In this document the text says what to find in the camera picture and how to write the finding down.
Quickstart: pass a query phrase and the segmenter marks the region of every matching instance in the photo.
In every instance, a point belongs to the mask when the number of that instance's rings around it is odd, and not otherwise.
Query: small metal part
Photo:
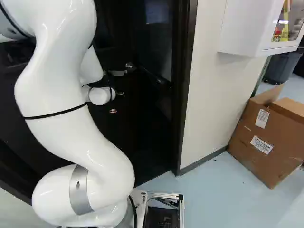
[[[131,62],[126,63],[125,68],[127,68],[126,73],[131,73],[137,69],[136,66]]]
[[[116,113],[117,113],[117,110],[115,108],[110,110],[110,114],[116,114]]]
[[[86,190],[87,174],[88,170],[86,168],[77,165],[73,170],[70,180],[70,203],[77,215],[93,211]]]
[[[125,94],[123,92],[119,92],[119,93],[117,93],[117,95],[125,96]]]
[[[133,67],[134,67],[133,63],[131,63],[131,62],[125,64],[125,68],[131,69]]]

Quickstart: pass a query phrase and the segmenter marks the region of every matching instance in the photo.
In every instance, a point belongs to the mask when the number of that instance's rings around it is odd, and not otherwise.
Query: white label
[[[268,118],[269,112],[266,112],[264,109],[260,109],[256,119],[256,126],[265,129]]]
[[[257,137],[256,135],[252,138],[251,145],[253,145],[254,147],[256,147],[259,151],[265,153],[265,154],[269,154],[271,152],[271,150],[273,149],[273,146],[264,142],[263,140],[261,140],[259,137]]]

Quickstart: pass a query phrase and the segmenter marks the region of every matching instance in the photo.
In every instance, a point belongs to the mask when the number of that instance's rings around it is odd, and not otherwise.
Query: box flap
[[[261,105],[267,105],[278,99],[283,87],[284,87],[284,84],[278,85],[271,90],[268,90],[264,93],[261,93],[259,95],[252,97],[250,100],[254,101],[258,104],[261,104]]]
[[[286,97],[274,101],[269,105],[269,108],[298,123],[304,124],[304,104],[300,102]]]

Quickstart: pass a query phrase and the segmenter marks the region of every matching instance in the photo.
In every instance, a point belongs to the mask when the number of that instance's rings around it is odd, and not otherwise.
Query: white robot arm
[[[56,226],[115,227],[126,215],[134,171],[99,132],[86,105],[86,84],[103,76],[90,47],[93,0],[0,0],[0,6],[0,42],[37,40],[15,85],[18,107],[48,151],[75,163],[40,180],[35,212]]]

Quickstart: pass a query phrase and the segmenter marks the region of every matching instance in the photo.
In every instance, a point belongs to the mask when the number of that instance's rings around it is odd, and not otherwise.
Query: silver band
[[[2,0],[0,0],[0,8],[0,34],[14,40],[32,37],[15,22]]]
[[[73,170],[70,180],[70,203],[77,215],[93,211],[86,190],[87,174],[88,170],[86,168],[77,165]]]

